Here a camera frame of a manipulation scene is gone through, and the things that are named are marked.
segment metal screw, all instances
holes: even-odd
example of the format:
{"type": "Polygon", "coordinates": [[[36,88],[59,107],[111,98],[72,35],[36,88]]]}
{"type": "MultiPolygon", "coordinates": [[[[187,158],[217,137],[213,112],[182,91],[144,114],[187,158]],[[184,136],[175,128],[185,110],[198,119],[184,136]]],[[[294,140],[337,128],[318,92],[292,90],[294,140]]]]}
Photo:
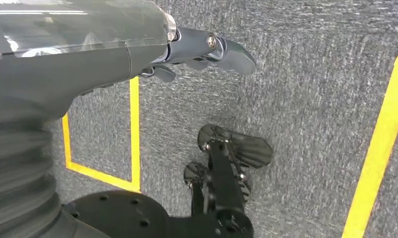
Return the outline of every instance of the metal screw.
{"type": "Polygon", "coordinates": [[[211,49],[216,49],[216,44],[217,44],[217,42],[216,42],[216,37],[215,37],[213,34],[210,34],[210,35],[208,36],[207,43],[208,43],[208,46],[209,46],[211,49]]]}
{"type": "Polygon", "coordinates": [[[210,150],[210,149],[211,149],[211,146],[210,146],[208,143],[205,143],[205,144],[203,145],[203,148],[205,148],[205,150],[210,150]]]}
{"type": "Polygon", "coordinates": [[[247,178],[247,176],[245,175],[244,172],[241,172],[241,173],[239,174],[239,178],[240,178],[241,181],[244,181],[244,180],[247,178]]]}

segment transparent plastic cover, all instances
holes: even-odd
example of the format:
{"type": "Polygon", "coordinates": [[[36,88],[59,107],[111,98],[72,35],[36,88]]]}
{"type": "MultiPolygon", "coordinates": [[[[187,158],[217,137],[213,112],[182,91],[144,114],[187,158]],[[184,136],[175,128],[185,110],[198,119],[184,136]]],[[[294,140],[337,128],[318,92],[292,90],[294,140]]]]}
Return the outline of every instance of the transparent plastic cover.
{"type": "Polygon", "coordinates": [[[174,19],[146,0],[0,0],[0,35],[18,57],[166,45],[174,19]]]}

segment robotic hand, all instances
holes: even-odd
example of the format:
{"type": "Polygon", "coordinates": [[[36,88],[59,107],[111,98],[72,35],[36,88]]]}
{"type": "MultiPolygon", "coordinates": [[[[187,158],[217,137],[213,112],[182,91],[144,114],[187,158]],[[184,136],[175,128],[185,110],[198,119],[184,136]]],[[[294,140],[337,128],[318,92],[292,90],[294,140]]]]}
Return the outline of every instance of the robotic hand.
{"type": "Polygon", "coordinates": [[[164,82],[171,82],[175,79],[175,73],[165,64],[185,63],[192,69],[203,70],[209,62],[242,75],[252,74],[256,68],[255,60],[240,44],[210,32],[179,27],[165,53],[144,69],[140,76],[155,75],[164,82]]]}

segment yellow tape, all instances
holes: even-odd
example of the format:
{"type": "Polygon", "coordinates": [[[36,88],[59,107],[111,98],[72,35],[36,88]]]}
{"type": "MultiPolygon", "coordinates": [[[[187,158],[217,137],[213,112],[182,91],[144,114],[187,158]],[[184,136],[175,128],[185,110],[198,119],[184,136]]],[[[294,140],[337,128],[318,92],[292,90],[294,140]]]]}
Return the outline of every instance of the yellow tape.
{"type": "Polygon", "coordinates": [[[398,134],[398,57],[343,229],[342,238],[362,238],[398,134]]]}
{"type": "Polygon", "coordinates": [[[140,191],[139,77],[130,80],[130,143],[132,184],[140,191]]]}
{"type": "Polygon", "coordinates": [[[62,118],[64,156],[66,168],[106,182],[121,189],[140,193],[140,136],[139,136],[139,78],[130,80],[130,137],[131,137],[131,176],[132,182],[107,175],[72,161],[68,115],[62,118]]]}

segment mounting hole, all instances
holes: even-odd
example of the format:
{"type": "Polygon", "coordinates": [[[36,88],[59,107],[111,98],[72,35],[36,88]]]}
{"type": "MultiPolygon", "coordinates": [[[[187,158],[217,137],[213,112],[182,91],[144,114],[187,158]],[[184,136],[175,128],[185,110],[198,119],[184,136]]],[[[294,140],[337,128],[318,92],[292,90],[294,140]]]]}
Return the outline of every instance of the mounting hole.
{"type": "Polygon", "coordinates": [[[227,231],[228,231],[229,233],[234,233],[234,232],[237,231],[237,229],[236,229],[236,227],[234,227],[234,226],[227,226],[227,231]]]}
{"type": "Polygon", "coordinates": [[[148,219],[143,219],[139,223],[140,227],[148,227],[149,226],[149,220],[148,219]]]}
{"type": "Polygon", "coordinates": [[[108,196],[107,195],[101,195],[100,200],[101,201],[107,201],[108,200],[108,196]]]}
{"type": "Polygon", "coordinates": [[[238,225],[232,221],[228,221],[226,225],[226,229],[229,233],[234,233],[238,231],[238,225]]]}
{"type": "Polygon", "coordinates": [[[137,204],[140,203],[140,200],[139,200],[139,199],[133,199],[133,200],[131,201],[131,203],[132,203],[133,205],[137,205],[137,204]]]}
{"type": "Polygon", "coordinates": [[[78,218],[79,217],[79,212],[72,212],[72,216],[74,218],[78,218]]]}

